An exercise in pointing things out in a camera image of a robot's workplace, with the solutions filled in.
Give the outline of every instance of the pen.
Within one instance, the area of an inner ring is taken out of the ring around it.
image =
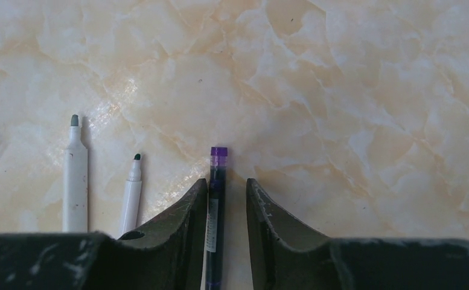
[[[119,236],[136,227],[138,216],[138,203],[140,202],[140,192],[142,190],[142,170],[140,169],[140,154],[136,154],[131,165],[129,177],[124,188],[123,210]]]
[[[227,152],[225,147],[211,148],[208,227],[206,229],[206,290],[220,289],[222,284]]]
[[[72,115],[69,130],[71,142],[65,149],[63,168],[64,232],[88,230],[88,151],[81,143],[78,115]]]

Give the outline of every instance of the purple pen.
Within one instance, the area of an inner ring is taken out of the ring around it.
[[[223,223],[225,219],[225,182],[227,148],[211,148],[208,193],[208,228],[206,234],[206,290],[222,285]]]

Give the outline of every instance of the green marker tip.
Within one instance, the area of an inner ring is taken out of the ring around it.
[[[71,127],[78,127],[78,115],[72,115],[71,117]]]

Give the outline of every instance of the dark blue pen body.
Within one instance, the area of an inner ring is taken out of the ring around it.
[[[220,289],[222,282],[226,171],[225,167],[211,166],[206,235],[206,290]]]

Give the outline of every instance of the marble surface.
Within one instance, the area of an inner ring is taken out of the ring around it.
[[[226,289],[250,289],[244,183],[329,236],[469,239],[469,0],[0,0],[0,231],[60,231],[72,114],[91,230],[139,222],[229,146]]]

